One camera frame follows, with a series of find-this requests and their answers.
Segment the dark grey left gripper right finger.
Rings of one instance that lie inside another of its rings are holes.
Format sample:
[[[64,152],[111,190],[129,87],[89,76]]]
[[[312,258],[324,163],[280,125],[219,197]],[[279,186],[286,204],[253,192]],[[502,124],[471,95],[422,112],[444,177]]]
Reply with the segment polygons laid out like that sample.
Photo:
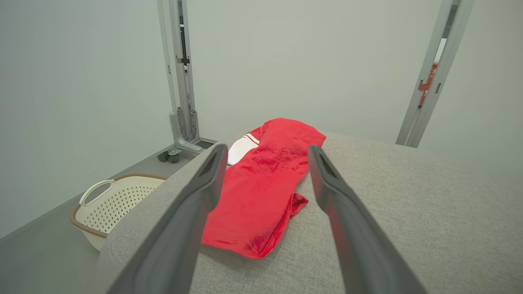
[[[348,294],[425,294],[426,289],[320,146],[308,149],[314,195],[327,214]]]

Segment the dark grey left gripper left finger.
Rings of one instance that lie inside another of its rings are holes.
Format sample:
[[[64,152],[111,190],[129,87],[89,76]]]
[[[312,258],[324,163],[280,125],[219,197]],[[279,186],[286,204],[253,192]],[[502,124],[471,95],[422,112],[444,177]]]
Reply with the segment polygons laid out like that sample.
[[[108,294],[188,294],[208,214],[220,201],[228,147],[215,145]]]

